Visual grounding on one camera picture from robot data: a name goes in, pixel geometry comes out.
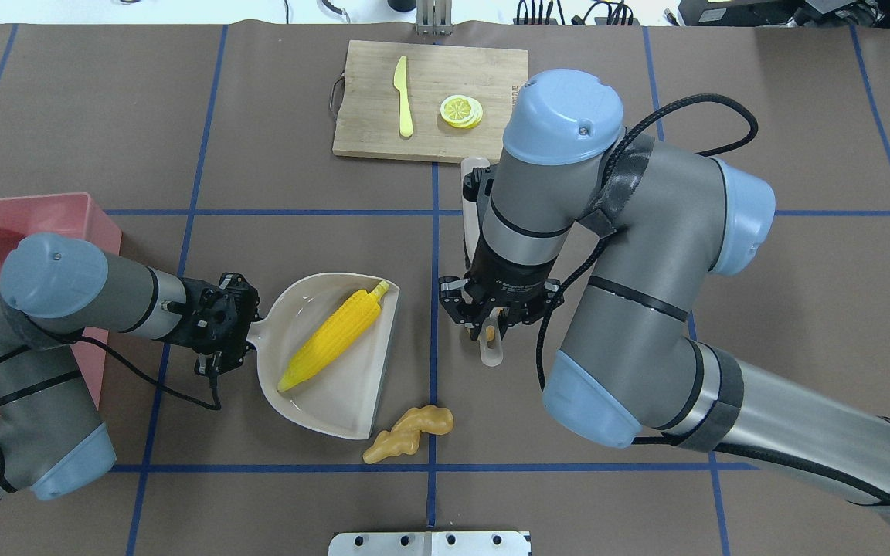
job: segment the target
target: gray robot arm segment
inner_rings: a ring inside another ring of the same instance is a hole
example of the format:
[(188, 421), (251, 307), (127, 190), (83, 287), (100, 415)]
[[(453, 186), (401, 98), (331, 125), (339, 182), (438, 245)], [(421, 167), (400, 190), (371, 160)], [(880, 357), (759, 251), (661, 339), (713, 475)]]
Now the gray robot arm segment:
[(629, 446), (640, 427), (654, 427), (675, 446), (748, 458), (868, 506), (890, 523), (890, 419), (838, 404), (683, 335), (706, 274), (736, 274), (766, 237), (774, 213), (770, 187), (721, 161), (654, 142), (622, 203), (603, 212), (612, 218), (603, 219), (600, 231), (600, 219), (587, 222), (593, 203), (580, 208), (579, 200), (600, 186), (605, 158), (587, 151), (586, 161), (553, 161), (550, 149), (525, 146), (577, 144), (570, 134), (551, 131), (554, 124), (535, 120), (569, 122), (566, 127), (589, 134), (600, 127), (596, 112), (619, 112), (600, 102), (566, 101), (566, 94), (596, 93), (578, 82), (568, 93), (565, 81), (564, 74), (543, 73), (521, 92), (490, 196), (512, 232), (487, 233), (487, 210), (467, 273), (469, 284), (484, 288), (477, 295), (491, 298), (502, 294), (497, 276), (512, 263), (549, 261), (533, 277), (535, 283), (547, 278), (564, 237), (554, 247), (538, 242), (537, 232), (568, 232), (569, 219), (578, 219), (608, 236), (544, 388), (550, 414), (605, 446)]
[(241, 275), (223, 275), (218, 288), (81, 240), (42, 233), (20, 242), (0, 278), (0, 358), (14, 355), (0, 362), (0, 499), (28, 487), (42, 500), (62, 496), (114, 463), (68, 345), (85, 327), (193, 348), (216, 376), (243, 362), (258, 300)]

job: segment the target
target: toy corn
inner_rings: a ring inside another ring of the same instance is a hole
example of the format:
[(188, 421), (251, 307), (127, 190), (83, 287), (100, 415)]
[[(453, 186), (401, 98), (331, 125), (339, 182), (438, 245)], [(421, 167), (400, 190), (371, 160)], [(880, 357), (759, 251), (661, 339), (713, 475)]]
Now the toy corn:
[(287, 363), (277, 391), (286, 392), (318, 374), (336, 357), (349, 349), (352, 342), (380, 316), (380, 298), (389, 284), (381, 280), (372, 292), (359, 290), (345, 300), (338, 310), (318, 328)]

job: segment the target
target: wooden cutting board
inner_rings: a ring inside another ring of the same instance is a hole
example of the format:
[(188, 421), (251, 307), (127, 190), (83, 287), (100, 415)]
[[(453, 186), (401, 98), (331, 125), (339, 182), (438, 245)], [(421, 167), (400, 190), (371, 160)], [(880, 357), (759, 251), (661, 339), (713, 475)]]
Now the wooden cutting board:
[[(393, 88), (393, 70), (400, 56), (407, 56), (407, 93), (414, 123), (414, 134), (407, 138), (399, 134), (399, 94)], [(525, 81), (527, 50), (350, 41), (332, 152), (456, 163), (479, 155), (496, 162), (504, 128)], [(457, 130), (439, 117), (441, 102), (455, 94), (480, 101), (484, 116), (479, 126)]]

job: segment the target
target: power strip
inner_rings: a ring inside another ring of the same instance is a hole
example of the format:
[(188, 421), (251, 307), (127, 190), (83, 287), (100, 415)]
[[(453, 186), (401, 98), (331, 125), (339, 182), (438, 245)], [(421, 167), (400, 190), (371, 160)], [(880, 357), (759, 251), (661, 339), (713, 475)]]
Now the power strip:
[(531, 556), (527, 531), (337, 534), (328, 556)]
[[(597, 24), (597, 25), (604, 25), (604, 27), (605, 27), (605, 25), (606, 25), (606, 18), (596, 18), (596, 24)], [(640, 25), (640, 22), (637, 21), (637, 18), (634, 18), (633, 25), (634, 25), (634, 27), (637, 27), (637, 25)]]
[(556, 18), (548, 18), (548, 22), (541, 22), (544, 18), (536, 18), (535, 22), (531, 22), (531, 18), (515, 18), (513, 20), (513, 24), (515, 25), (558, 25), (559, 20)]

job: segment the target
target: yellow plastic knife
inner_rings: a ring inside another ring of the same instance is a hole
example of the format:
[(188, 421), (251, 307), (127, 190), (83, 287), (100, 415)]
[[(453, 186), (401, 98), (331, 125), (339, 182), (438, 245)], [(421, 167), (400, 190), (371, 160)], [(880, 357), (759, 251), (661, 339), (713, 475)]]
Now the yellow plastic knife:
[(400, 92), (400, 137), (414, 134), (414, 123), (410, 120), (410, 102), (407, 102), (407, 56), (400, 56), (393, 71), (393, 88)]

